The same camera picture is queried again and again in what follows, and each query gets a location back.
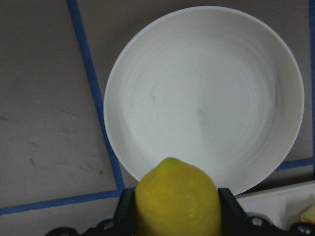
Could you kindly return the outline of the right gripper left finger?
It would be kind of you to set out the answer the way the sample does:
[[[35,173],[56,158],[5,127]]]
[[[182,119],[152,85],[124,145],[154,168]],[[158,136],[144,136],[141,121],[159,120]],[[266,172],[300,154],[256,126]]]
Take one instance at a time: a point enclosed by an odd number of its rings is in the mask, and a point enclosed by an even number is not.
[[[122,191],[115,214],[95,227],[88,228],[83,236],[131,236],[135,231],[135,193],[133,188]]]

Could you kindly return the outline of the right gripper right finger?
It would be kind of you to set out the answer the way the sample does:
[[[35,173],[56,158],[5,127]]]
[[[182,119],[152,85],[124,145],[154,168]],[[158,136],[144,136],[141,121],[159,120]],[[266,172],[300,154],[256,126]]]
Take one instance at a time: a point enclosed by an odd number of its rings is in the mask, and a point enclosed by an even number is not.
[[[247,214],[228,188],[219,188],[222,229],[224,236],[313,236],[311,223],[294,223],[283,230],[265,217]]]

